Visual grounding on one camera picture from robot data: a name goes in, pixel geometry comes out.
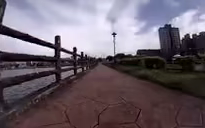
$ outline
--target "distant building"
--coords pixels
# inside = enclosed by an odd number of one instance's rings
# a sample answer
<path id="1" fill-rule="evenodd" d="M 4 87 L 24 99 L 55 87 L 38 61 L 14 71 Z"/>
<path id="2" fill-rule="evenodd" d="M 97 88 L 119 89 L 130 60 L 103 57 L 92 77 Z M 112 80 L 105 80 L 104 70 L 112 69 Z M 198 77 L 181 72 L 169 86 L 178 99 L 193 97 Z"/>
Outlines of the distant building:
<path id="1" fill-rule="evenodd" d="M 199 35 L 194 34 L 193 42 L 195 43 L 198 53 L 205 53 L 205 32 L 200 32 Z"/>
<path id="2" fill-rule="evenodd" d="M 182 44 L 181 44 L 181 54 L 182 55 L 194 55 L 196 54 L 196 46 L 193 42 L 193 39 L 190 37 L 190 34 L 186 34 L 182 38 Z"/>
<path id="3" fill-rule="evenodd" d="M 205 32 L 200 32 L 199 35 L 193 34 L 192 38 L 186 34 L 182 38 L 181 51 L 183 55 L 205 53 Z"/>
<path id="4" fill-rule="evenodd" d="M 137 55 L 140 56 L 161 56 L 160 49 L 139 49 Z"/>
<path id="5" fill-rule="evenodd" d="M 170 59 L 180 52 L 180 33 L 179 28 L 166 24 L 159 28 L 160 47 L 163 57 Z"/>

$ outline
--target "brick path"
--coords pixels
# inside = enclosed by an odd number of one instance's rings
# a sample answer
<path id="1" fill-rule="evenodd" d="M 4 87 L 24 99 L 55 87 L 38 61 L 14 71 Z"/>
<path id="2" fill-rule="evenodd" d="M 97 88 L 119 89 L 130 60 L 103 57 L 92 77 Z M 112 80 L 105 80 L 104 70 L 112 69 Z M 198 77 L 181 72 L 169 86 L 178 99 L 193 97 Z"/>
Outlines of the brick path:
<path id="1" fill-rule="evenodd" d="M 205 100 L 99 65 L 12 128 L 205 128 Z"/>

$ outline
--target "street lamp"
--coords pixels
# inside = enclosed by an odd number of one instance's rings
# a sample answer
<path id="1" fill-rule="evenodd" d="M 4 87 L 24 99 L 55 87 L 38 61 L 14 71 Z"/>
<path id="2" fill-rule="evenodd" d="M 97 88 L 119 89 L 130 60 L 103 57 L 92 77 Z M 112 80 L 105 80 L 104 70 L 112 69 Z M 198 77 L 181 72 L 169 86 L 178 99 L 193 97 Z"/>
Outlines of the street lamp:
<path id="1" fill-rule="evenodd" d="M 117 35 L 117 33 L 115 33 L 115 32 L 113 32 L 112 34 L 111 34 L 112 36 L 113 36 L 113 43 L 114 43 L 114 57 L 115 57 L 115 55 L 116 55 L 116 47 L 115 47 L 115 41 L 116 41 L 116 35 Z"/>

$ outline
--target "grass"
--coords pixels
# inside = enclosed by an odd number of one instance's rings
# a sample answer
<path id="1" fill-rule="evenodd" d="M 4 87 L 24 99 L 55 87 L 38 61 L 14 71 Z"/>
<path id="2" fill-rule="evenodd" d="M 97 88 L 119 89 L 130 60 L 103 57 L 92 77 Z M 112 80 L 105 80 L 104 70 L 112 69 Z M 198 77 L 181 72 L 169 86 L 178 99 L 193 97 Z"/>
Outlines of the grass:
<path id="1" fill-rule="evenodd" d="M 134 77 L 205 98 L 205 73 L 149 70 L 137 66 L 122 65 L 112 67 Z"/>

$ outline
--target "water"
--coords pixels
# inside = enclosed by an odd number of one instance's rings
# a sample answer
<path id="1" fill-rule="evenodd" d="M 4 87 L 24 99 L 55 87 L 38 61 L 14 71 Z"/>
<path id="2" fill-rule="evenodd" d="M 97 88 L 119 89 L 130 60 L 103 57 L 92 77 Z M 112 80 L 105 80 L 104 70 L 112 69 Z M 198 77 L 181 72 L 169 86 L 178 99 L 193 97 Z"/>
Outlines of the water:
<path id="1" fill-rule="evenodd" d="M 6 77 L 19 76 L 34 72 L 53 70 L 54 68 L 35 68 L 35 69 L 15 69 L 15 70 L 3 70 L 0 72 L 0 79 Z M 73 75 L 73 70 L 62 73 L 62 78 Z M 20 85 L 5 88 L 3 91 L 6 102 L 14 102 L 40 88 L 43 88 L 51 83 L 55 82 L 55 75 L 42 77 L 36 80 L 28 81 Z"/>

